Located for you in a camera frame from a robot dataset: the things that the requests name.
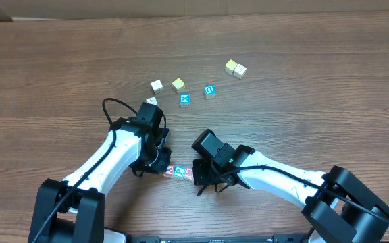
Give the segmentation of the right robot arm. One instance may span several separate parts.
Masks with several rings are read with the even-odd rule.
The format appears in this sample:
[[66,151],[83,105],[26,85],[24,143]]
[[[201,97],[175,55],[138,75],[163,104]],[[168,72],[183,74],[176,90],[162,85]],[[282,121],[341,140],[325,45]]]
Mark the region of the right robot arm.
[[254,148],[232,148],[206,129],[192,144],[196,185],[241,185],[262,190],[300,207],[311,224],[304,242],[382,242],[389,228],[389,206],[350,171],[327,173],[274,161]]

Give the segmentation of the blue P block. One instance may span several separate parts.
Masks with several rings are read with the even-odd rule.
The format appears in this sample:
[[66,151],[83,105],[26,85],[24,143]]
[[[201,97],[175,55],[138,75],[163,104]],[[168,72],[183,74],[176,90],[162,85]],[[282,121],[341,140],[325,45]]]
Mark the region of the blue P block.
[[174,177],[183,180],[186,173],[186,168],[176,165],[174,169]]

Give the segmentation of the red Y block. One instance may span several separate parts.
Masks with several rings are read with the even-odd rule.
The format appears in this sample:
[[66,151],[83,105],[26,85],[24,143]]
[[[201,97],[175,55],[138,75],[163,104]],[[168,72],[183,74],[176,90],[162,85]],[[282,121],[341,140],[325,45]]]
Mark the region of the red Y block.
[[163,172],[163,176],[167,178],[174,177],[175,165],[168,165],[165,172]]

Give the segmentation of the red M block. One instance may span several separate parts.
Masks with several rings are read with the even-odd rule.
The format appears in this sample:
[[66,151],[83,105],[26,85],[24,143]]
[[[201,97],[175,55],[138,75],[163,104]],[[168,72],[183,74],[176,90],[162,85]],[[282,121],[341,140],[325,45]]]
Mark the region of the red M block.
[[193,181],[193,180],[194,180],[192,168],[187,167],[187,168],[185,169],[184,179],[185,179],[185,180],[190,180],[190,181]]

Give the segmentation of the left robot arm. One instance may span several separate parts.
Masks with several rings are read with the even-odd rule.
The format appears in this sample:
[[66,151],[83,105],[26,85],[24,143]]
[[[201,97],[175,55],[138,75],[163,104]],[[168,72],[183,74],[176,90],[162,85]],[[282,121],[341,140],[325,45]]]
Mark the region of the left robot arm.
[[158,106],[142,103],[133,117],[111,121],[107,138],[75,172],[39,187],[29,242],[128,242],[127,234],[104,226],[105,199],[120,176],[160,174],[170,164],[169,133]]

